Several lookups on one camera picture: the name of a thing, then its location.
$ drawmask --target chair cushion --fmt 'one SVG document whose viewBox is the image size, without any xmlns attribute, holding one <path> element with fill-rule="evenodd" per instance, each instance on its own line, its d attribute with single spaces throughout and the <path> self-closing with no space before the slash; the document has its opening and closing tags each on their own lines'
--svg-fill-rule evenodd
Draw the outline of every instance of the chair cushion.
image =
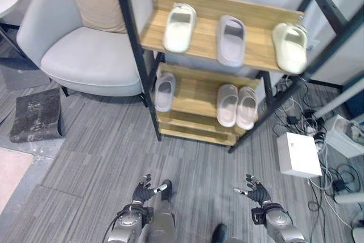
<svg viewBox="0 0 364 243">
<path fill-rule="evenodd" d="M 76 0 L 85 27 L 126 33 L 119 0 Z"/>
<path fill-rule="evenodd" d="M 127 34 L 77 28 L 45 53 L 40 68 L 56 81 L 102 87 L 140 86 Z"/>
</svg>

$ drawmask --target robotic arm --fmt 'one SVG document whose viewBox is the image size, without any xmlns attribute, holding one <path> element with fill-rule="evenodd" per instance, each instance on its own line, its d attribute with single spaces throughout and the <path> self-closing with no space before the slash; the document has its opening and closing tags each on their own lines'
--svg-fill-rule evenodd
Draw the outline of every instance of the robotic arm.
<svg viewBox="0 0 364 243">
<path fill-rule="evenodd" d="M 107 243 L 136 243 L 146 224 L 152 222 L 153 208 L 143 207 L 144 203 L 151 199 L 156 193 L 167 189 L 166 184 L 158 188 L 150 189 L 151 175 L 145 175 L 136 186 L 133 193 L 133 200 L 117 213 L 116 217 L 110 223 L 104 239 L 112 226 L 111 234 Z"/>
<path fill-rule="evenodd" d="M 279 203 L 273 203 L 271 196 L 261 182 L 252 175 L 246 175 L 251 191 L 234 188 L 234 192 L 245 195 L 259 203 L 251 210 L 255 225 L 264 225 L 268 235 L 276 243 L 308 243 L 302 233 L 293 225 L 288 213 Z"/>
</svg>

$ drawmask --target wooden shelf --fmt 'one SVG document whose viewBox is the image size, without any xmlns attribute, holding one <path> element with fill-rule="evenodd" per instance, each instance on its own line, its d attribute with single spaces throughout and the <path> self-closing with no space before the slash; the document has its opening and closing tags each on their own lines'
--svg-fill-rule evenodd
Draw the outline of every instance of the wooden shelf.
<svg viewBox="0 0 364 243">
<path fill-rule="evenodd" d="M 224 75 L 221 73 L 189 69 L 160 64 L 161 72 L 172 72 L 176 76 L 176 90 L 172 110 L 208 117 L 217 117 L 217 92 L 222 84 L 234 84 L 237 88 L 256 88 L 257 79 Z"/>
<path fill-rule="evenodd" d="M 236 136 L 231 134 L 218 134 L 163 123 L 159 125 L 159 129 L 160 132 L 165 135 L 171 135 L 187 139 L 196 139 L 198 141 L 218 143 L 221 145 L 234 145 L 236 143 Z"/>
<path fill-rule="evenodd" d="M 216 118 L 193 115 L 183 112 L 169 111 L 157 112 L 158 122 L 189 129 L 197 129 L 219 134 L 243 135 L 245 131 L 238 126 L 224 127 L 220 125 Z"/>
<path fill-rule="evenodd" d="M 166 52 L 163 35 L 167 18 L 175 2 L 185 2 L 195 8 L 196 27 L 189 56 L 216 60 L 216 29 L 219 18 L 232 15 L 246 25 L 244 65 L 265 71 L 281 71 L 275 60 L 271 30 L 280 22 L 299 24 L 303 13 L 278 9 L 237 0 L 154 0 L 154 13 L 144 28 L 140 41 L 143 48 Z"/>
</svg>

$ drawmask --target gray doormat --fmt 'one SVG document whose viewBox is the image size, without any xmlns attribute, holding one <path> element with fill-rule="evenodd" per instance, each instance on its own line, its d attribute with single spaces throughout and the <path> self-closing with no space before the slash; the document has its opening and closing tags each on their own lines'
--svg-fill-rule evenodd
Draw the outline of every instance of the gray doormat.
<svg viewBox="0 0 364 243">
<path fill-rule="evenodd" d="M 16 99 L 11 142 L 35 142 L 62 138 L 59 132 L 61 111 L 59 89 L 50 89 Z"/>
<path fill-rule="evenodd" d="M 29 59 L 0 58 L 0 69 L 9 91 L 50 83 L 49 77 Z"/>
</svg>

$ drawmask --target chair leg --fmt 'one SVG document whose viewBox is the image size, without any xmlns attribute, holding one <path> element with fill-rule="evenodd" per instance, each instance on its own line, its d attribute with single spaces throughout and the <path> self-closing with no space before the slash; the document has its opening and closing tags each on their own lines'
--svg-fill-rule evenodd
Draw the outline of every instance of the chair leg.
<svg viewBox="0 0 364 243">
<path fill-rule="evenodd" d="M 147 100 L 146 100 L 146 96 L 144 95 L 144 93 L 141 93 L 138 95 L 138 97 L 142 100 L 143 105 L 147 108 Z"/>
<path fill-rule="evenodd" d="M 69 96 L 68 89 L 66 87 L 62 86 L 62 85 L 61 85 L 61 89 L 62 89 L 62 91 L 64 93 L 64 96 L 68 97 Z"/>
</svg>

